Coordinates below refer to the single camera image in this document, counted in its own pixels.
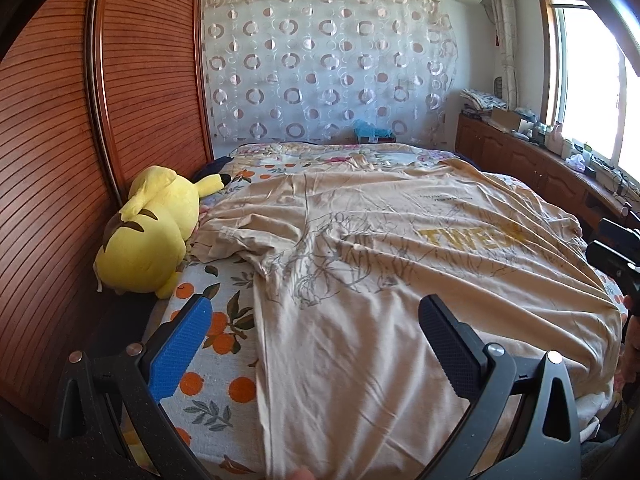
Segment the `person right hand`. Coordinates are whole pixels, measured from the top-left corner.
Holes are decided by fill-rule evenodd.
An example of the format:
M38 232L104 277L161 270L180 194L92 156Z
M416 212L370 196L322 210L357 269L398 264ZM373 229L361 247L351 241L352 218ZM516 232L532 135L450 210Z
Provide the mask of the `person right hand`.
M620 378L624 384L636 381L640 370L640 324L638 316L628 320L624 350L620 358Z

